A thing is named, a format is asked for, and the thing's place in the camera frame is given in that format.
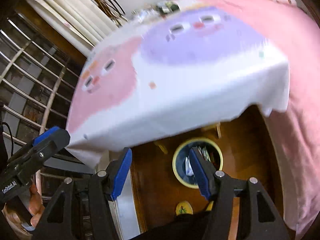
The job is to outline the person's left hand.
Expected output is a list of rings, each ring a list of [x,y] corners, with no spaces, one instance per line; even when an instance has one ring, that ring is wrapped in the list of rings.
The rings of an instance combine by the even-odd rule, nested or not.
[[[19,194],[17,197],[21,201],[22,207],[28,210],[31,215],[30,225],[36,228],[45,210],[36,185],[32,183],[29,190]],[[2,213],[13,229],[19,232],[29,233],[26,229],[29,224],[22,218],[22,212],[24,210],[18,211],[18,208],[19,206],[15,202],[9,202],[3,208]]]

